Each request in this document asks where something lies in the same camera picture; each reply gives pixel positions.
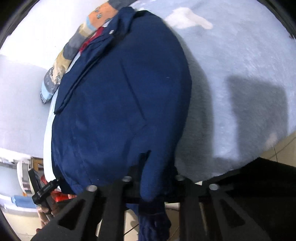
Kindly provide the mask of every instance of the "metal bolt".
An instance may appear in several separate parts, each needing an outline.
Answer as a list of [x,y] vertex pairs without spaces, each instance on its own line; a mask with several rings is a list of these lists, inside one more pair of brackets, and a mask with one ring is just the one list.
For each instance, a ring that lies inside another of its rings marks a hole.
[[90,185],[90,186],[88,186],[88,187],[86,188],[86,190],[89,191],[89,192],[95,192],[97,189],[98,189],[98,188],[97,188],[97,186],[95,186],[95,185]]
[[217,184],[210,184],[209,185],[209,189],[211,189],[212,191],[217,191],[219,189],[219,185],[217,185]]
[[176,176],[175,176],[175,179],[176,179],[177,181],[184,181],[184,180],[185,180],[185,177],[182,176],[182,175],[176,175]]
[[132,178],[130,176],[124,176],[122,179],[122,181],[126,182],[126,183],[130,182],[131,180],[132,180]]

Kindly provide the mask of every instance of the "finger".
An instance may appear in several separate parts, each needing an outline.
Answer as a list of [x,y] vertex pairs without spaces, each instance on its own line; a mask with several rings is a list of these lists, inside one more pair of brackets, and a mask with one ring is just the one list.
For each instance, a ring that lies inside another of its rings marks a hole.
[[52,210],[52,215],[56,216],[58,213],[60,212],[59,208],[55,208],[54,210]]
[[41,228],[44,228],[45,225],[46,225],[46,223],[41,221]]
[[41,219],[41,222],[43,222],[45,224],[48,223],[48,219],[47,219],[45,213],[43,212],[42,207],[37,208],[37,213],[38,213],[39,218]]
[[38,206],[37,207],[37,211],[39,212],[39,213],[48,213],[48,208],[47,207],[43,207],[43,206]]

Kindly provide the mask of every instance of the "navy blue jacket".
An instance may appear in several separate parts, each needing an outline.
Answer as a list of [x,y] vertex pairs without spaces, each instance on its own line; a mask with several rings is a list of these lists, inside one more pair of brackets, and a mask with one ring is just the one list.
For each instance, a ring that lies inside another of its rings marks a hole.
[[61,81],[54,167],[80,193],[122,178],[150,151],[140,194],[165,194],[190,95],[188,63],[171,30],[148,11],[121,9]]

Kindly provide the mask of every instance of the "tiled floor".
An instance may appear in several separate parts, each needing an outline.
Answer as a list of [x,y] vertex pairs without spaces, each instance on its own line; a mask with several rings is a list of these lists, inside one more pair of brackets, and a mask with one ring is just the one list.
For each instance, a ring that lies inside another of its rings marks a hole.
[[[174,207],[172,208],[173,209],[167,209],[168,217],[172,223],[172,226],[170,228],[170,239],[168,241],[174,241],[179,237],[179,211],[175,210]],[[125,232],[129,231],[137,224],[138,224],[137,217],[131,210],[128,210],[126,212]],[[136,227],[135,229],[133,229],[132,231],[130,231],[128,234],[124,236],[124,241],[137,241],[138,232],[139,232],[139,227]]]
[[[176,210],[178,209],[178,204],[171,205],[169,208],[172,208],[167,209],[167,214],[171,220],[172,227],[170,229],[170,239],[168,241],[174,241],[179,237],[179,211]],[[38,217],[25,217],[10,213],[4,213],[4,215],[21,241],[30,241],[36,233],[36,228],[41,227]],[[137,216],[133,213],[133,211],[128,210],[126,212],[125,233],[127,233],[137,224]],[[139,227],[137,226],[124,236],[124,241],[137,241],[138,232]]]
[[264,152],[261,157],[296,167],[296,132]]
[[4,216],[21,241],[30,241],[36,233],[36,228],[41,228],[38,217],[25,217],[10,213],[4,213]]

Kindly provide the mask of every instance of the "hand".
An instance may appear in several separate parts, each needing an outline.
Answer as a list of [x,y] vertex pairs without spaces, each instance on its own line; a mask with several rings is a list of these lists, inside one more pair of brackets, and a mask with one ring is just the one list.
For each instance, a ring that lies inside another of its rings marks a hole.
[[[57,205],[57,203],[52,199],[52,215],[56,216],[60,212],[60,209]],[[46,216],[46,213],[48,213],[48,208],[38,206],[37,207],[37,213],[41,221],[41,229],[49,223],[49,220]]]

